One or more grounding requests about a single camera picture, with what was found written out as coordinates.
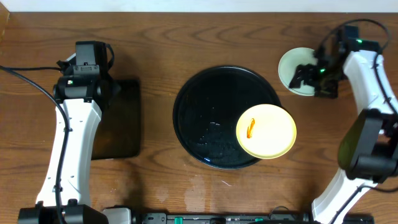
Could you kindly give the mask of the pale blue plate back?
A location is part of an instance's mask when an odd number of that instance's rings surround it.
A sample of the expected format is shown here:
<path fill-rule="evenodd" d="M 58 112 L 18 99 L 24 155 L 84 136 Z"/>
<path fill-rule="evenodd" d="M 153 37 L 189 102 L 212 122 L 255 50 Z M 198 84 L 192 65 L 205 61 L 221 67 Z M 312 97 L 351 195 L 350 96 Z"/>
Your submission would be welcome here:
<path fill-rule="evenodd" d="M 278 74 L 282 84 L 292 93 L 301 96 L 313 96 L 314 87 L 301 84 L 300 88 L 290 88 L 297 66 L 306 64 L 317 64 L 317 59 L 313 56 L 314 50 L 306 47 L 298 47 L 286 52 L 280 59 Z"/>

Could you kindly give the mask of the yellow plate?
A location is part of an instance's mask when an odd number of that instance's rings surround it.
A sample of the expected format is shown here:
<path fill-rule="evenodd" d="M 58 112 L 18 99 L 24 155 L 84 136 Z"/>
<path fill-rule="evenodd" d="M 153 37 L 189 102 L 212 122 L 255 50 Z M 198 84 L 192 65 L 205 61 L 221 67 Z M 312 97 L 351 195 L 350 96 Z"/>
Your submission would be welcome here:
<path fill-rule="evenodd" d="M 297 127 L 285 109 L 260 104 L 239 117 L 235 133 L 239 145 L 249 155 L 258 159 L 275 159 L 292 148 Z"/>

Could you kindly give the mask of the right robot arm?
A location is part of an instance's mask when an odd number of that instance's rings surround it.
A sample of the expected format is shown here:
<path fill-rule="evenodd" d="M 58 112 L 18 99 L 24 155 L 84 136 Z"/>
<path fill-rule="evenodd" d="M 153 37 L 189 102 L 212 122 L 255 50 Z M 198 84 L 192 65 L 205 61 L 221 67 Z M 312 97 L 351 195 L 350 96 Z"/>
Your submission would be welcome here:
<path fill-rule="evenodd" d="M 369 190 L 397 176 L 397 97 L 384 70 L 387 47 L 359 36 L 358 20 L 340 24 L 321 41 L 315 65 L 298 64 L 289 88 L 311 86 L 316 97 L 337 98 L 338 84 L 348 80 L 358 117 L 340 143 L 339 169 L 321 196 L 312 202 L 315 223 L 342 223 Z"/>

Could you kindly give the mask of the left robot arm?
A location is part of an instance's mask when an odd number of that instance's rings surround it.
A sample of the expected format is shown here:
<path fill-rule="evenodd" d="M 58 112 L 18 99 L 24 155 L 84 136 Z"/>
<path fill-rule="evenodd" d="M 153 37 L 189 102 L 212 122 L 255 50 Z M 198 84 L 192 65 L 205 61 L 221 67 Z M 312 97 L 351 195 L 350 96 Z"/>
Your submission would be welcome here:
<path fill-rule="evenodd" d="M 35 206 L 19 211 L 18 223 L 107 223 L 90 207 L 90 164 L 96 130 L 117 87 L 108 71 L 114 52 L 100 41 L 76 43 L 75 54 L 59 61 L 62 76 L 50 99 L 56 131 L 45 182 Z"/>

